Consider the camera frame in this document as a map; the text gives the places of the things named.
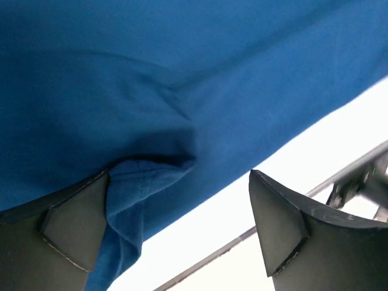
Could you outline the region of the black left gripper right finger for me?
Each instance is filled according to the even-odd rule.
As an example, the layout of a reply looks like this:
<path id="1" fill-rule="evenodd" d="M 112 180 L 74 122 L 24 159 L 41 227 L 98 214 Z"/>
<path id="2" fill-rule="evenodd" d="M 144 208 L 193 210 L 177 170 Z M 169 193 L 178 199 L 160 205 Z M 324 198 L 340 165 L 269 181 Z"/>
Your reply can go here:
<path id="1" fill-rule="evenodd" d="M 276 290 L 386 290 L 387 224 L 333 209 L 258 170 L 249 195 Z"/>

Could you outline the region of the blue t shirt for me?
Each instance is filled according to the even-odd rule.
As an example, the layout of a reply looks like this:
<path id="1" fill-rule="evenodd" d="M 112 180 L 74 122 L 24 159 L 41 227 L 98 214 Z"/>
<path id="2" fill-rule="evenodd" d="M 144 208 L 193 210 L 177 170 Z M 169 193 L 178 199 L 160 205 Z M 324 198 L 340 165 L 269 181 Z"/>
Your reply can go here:
<path id="1" fill-rule="evenodd" d="M 386 1 L 2 1 L 1 209 L 109 169 L 106 290 L 386 75 Z"/>

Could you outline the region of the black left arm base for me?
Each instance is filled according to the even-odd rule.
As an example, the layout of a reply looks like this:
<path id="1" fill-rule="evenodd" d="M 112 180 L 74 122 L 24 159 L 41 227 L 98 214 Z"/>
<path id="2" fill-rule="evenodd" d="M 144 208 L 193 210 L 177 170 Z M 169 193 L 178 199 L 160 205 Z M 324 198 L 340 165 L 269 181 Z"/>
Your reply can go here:
<path id="1" fill-rule="evenodd" d="M 387 152 L 335 182 L 326 204 L 341 209 L 356 196 L 378 204 L 374 220 L 387 222 Z"/>

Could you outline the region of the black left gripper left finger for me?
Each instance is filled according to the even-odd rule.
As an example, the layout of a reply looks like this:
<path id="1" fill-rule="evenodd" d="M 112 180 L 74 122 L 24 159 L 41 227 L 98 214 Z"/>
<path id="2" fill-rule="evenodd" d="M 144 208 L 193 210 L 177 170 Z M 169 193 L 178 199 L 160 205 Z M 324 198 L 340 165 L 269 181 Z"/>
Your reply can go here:
<path id="1" fill-rule="evenodd" d="M 109 175 L 1 212 L 1 290 L 84 290 L 106 227 Z"/>

